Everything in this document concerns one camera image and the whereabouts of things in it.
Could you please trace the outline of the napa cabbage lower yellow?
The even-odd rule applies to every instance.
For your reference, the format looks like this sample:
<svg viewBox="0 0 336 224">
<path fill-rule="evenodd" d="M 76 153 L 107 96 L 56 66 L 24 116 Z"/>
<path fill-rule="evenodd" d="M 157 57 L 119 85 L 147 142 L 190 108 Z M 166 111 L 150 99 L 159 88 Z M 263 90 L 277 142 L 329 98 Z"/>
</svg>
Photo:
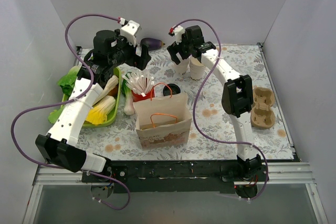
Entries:
<svg viewBox="0 0 336 224">
<path fill-rule="evenodd" d="M 108 114 L 115 108 L 116 100 L 113 96 L 105 96 L 90 109 L 86 121 L 93 125 L 106 123 Z"/>
</svg>

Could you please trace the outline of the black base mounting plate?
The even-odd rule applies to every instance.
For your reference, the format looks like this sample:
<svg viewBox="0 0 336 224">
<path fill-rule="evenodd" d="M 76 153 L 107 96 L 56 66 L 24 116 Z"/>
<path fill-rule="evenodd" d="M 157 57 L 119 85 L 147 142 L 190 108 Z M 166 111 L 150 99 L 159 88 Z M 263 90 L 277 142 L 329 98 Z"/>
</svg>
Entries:
<svg viewBox="0 0 336 224">
<path fill-rule="evenodd" d="M 234 183 L 255 185 L 268 180 L 266 167 L 253 161 L 108 161 L 103 175 L 124 183 L 130 192 L 235 192 Z"/>
</svg>

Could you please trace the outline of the floral patterned table mat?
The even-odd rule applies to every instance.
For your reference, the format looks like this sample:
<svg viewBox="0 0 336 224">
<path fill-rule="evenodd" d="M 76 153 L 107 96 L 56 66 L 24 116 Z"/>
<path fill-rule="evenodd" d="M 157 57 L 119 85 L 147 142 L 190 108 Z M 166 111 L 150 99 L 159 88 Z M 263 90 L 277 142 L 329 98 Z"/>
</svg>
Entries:
<svg viewBox="0 0 336 224">
<path fill-rule="evenodd" d="M 255 87 L 271 89 L 267 70 L 258 46 L 222 46 L 222 56 L 234 70 L 248 74 Z M 147 71 L 155 82 L 177 84 L 188 95 L 188 106 L 192 110 L 202 80 L 190 78 L 189 69 L 185 75 L 175 72 L 174 63 L 166 48 L 149 53 L 152 57 Z M 223 87 L 212 74 L 199 95 L 196 105 L 196 123 L 206 135 L 220 141 L 236 141 L 234 127 L 229 115 L 222 108 Z M 236 159 L 236 145 L 221 144 L 206 139 L 191 124 L 188 143 L 163 148 L 143 149 L 135 131 L 136 116 L 123 112 L 124 96 L 121 95 L 116 120 L 109 126 L 82 129 L 76 147 L 113 160 L 197 160 Z M 255 145 L 268 160 L 293 159 L 290 140 L 279 112 L 277 103 L 272 106 L 275 124 L 270 129 L 253 127 Z"/>
</svg>

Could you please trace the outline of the brown cardboard cup carrier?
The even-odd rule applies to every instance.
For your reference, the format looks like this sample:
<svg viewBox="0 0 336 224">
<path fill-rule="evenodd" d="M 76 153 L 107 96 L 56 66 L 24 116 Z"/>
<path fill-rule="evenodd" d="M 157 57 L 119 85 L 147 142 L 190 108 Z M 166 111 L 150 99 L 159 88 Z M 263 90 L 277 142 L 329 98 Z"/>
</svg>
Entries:
<svg viewBox="0 0 336 224">
<path fill-rule="evenodd" d="M 262 87 L 253 89 L 253 106 L 250 113 L 252 126 L 260 129 L 269 129 L 275 123 L 275 114 L 272 106 L 275 104 L 275 95 L 272 90 Z"/>
</svg>

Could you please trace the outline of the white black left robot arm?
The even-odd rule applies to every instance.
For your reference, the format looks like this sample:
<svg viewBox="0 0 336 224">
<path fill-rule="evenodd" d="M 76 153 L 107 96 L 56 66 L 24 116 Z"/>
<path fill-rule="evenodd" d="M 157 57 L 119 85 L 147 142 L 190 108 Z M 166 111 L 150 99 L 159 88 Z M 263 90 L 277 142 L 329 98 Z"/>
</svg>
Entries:
<svg viewBox="0 0 336 224">
<path fill-rule="evenodd" d="M 64 105 L 61 115 L 46 135 L 38 135 L 36 146 L 51 164 L 71 172 L 93 171 L 100 182 L 111 178 L 112 170 L 106 158 L 76 148 L 83 123 L 98 96 L 103 92 L 114 68 L 126 63 L 144 70 L 151 60 L 148 46 L 136 53 L 136 31 L 125 28 L 101 30 L 93 39 L 93 49 L 84 57 L 70 96 L 73 101 Z"/>
</svg>

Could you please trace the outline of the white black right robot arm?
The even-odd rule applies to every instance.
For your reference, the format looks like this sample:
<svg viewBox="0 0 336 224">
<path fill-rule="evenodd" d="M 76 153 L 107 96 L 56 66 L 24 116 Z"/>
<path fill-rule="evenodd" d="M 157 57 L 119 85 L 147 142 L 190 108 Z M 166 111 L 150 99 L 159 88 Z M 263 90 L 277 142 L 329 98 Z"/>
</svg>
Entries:
<svg viewBox="0 0 336 224">
<path fill-rule="evenodd" d="M 262 166 L 259 152 L 254 148 L 250 122 L 253 104 L 251 77 L 243 76 L 222 59 L 216 46 L 204 40 L 200 26 L 172 27 L 169 34 L 175 38 L 175 42 L 167 48 L 174 63 L 179 65 L 182 60 L 195 59 L 222 84 L 222 107 L 232 121 L 237 142 L 237 163 L 234 169 L 224 169 L 223 174 L 251 180 Z"/>
</svg>

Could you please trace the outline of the black coffee cup lid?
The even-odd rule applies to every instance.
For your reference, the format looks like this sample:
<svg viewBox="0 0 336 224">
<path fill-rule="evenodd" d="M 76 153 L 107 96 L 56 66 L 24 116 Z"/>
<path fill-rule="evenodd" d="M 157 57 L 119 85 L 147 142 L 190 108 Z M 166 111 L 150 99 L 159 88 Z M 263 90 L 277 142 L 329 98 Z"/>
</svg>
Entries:
<svg viewBox="0 0 336 224">
<path fill-rule="evenodd" d="M 169 96 L 169 95 L 176 95 L 181 93 L 181 89 L 177 84 L 174 83 L 169 83 L 166 86 L 164 86 L 162 94 L 164 96 Z"/>
</svg>

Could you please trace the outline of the red straw holder cup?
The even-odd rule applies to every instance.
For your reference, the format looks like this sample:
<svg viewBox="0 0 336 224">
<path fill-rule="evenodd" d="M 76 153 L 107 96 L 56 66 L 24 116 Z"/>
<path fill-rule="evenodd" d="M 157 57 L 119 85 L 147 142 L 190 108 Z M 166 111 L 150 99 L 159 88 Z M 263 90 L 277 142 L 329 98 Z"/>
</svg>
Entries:
<svg viewBox="0 0 336 224">
<path fill-rule="evenodd" d="M 139 102 L 139 101 L 143 101 L 143 100 L 147 100 L 151 97 L 151 92 L 148 92 L 147 94 L 145 94 L 145 96 L 143 96 L 142 94 L 137 94 L 134 91 L 131 91 L 132 96 L 133 96 L 133 102 Z"/>
</svg>

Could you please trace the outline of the white paper coffee cup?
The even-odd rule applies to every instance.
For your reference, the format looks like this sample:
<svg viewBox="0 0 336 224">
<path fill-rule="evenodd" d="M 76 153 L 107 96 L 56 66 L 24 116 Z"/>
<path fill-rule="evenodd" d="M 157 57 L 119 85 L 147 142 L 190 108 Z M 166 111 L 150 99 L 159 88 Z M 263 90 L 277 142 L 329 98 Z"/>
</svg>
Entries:
<svg viewBox="0 0 336 224">
<path fill-rule="evenodd" d="M 189 66 L 189 59 L 181 60 L 179 64 L 174 65 L 175 72 L 179 75 L 185 75 Z"/>
</svg>

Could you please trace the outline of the napa cabbage upper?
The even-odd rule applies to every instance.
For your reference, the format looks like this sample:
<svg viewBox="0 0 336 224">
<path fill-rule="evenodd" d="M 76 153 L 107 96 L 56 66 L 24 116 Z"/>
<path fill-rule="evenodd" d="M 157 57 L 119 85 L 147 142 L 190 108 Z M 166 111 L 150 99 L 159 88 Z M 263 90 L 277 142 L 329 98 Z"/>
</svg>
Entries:
<svg viewBox="0 0 336 224">
<path fill-rule="evenodd" d="M 119 78 L 113 75 L 107 82 L 106 86 L 103 88 L 103 91 L 96 98 L 94 104 L 98 103 L 101 99 L 108 95 L 108 93 L 113 90 L 119 84 Z"/>
</svg>

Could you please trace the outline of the large green napa cabbage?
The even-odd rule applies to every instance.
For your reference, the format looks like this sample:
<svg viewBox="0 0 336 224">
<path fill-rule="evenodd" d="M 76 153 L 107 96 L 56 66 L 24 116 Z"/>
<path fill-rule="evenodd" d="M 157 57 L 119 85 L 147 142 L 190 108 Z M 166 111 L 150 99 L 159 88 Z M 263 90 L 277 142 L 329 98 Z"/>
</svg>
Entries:
<svg viewBox="0 0 336 224">
<path fill-rule="evenodd" d="M 59 119 L 60 115 L 62 114 L 63 109 L 64 109 L 64 106 L 61 106 L 58 110 L 53 110 L 52 112 L 50 112 L 48 116 L 48 121 L 51 124 L 55 124 L 57 120 Z"/>
</svg>

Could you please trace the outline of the green lettuce leaf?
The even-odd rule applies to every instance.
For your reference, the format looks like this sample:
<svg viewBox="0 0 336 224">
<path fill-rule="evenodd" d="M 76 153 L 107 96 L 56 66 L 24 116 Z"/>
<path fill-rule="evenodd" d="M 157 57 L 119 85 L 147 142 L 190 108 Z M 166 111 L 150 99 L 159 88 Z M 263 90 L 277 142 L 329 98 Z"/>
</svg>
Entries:
<svg viewBox="0 0 336 224">
<path fill-rule="evenodd" d="M 68 97 L 72 94 L 80 68 L 80 66 L 73 66 L 68 73 L 61 77 L 57 82 L 57 85 L 61 87 L 63 94 Z"/>
</svg>

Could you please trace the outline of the green plastic tray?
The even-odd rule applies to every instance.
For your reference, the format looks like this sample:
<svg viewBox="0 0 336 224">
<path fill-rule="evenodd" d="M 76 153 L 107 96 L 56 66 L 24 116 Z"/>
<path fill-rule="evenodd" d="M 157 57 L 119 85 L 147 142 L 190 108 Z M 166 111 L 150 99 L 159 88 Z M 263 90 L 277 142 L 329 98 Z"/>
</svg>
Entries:
<svg viewBox="0 0 336 224">
<path fill-rule="evenodd" d="M 119 68 L 115 68 L 113 70 L 113 74 L 115 76 L 117 76 L 119 78 L 119 84 L 121 83 L 121 72 Z M 83 123 L 82 128 L 94 128 L 94 127 L 104 127 L 104 126 L 108 126 L 110 124 L 112 124 L 116 118 L 116 114 L 117 114 L 117 110 L 118 110 L 118 105 L 119 105 L 119 99 L 120 99 L 120 90 L 121 88 L 119 87 L 119 84 L 113 89 L 111 90 L 108 95 L 109 96 L 113 96 L 116 100 L 116 105 L 115 108 L 108 114 L 108 120 L 106 121 L 106 123 L 100 124 L 100 125 L 93 125 L 87 121 L 85 121 Z M 69 97 L 65 94 L 63 94 L 63 98 L 62 101 L 66 101 L 68 100 Z"/>
</svg>

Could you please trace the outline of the brown paper takeout bag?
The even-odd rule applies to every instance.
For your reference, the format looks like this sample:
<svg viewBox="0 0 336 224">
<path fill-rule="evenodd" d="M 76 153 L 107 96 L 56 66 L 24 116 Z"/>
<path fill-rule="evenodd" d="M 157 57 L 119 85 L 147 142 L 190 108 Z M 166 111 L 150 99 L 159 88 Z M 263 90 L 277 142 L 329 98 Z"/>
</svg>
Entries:
<svg viewBox="0 0 336 224">
<path fill-rule="evenodd" d="M 136 114 L 135 131 L 143 149 L 186 144 L 192 115 L 185 92 L 165 97 L 150 97 L 133 104 Z"/>
</svg>

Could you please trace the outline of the aluminium frame rail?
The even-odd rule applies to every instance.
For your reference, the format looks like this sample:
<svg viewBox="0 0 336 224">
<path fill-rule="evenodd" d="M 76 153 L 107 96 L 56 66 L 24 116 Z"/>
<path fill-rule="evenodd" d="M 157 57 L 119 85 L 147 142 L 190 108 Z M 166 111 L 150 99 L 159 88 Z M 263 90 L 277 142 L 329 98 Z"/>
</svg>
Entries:
<svg viewBox="0 0 336 224">
<path fill-rule="evenodd" d="M 313 184 L 316 182 L 308 162 L 269 163 L 269 184 Z M 34 185 L 103 185 L 103 182 L 82 182 L 82 172 L 55 171 L 42 167 Z"/>
</svg>

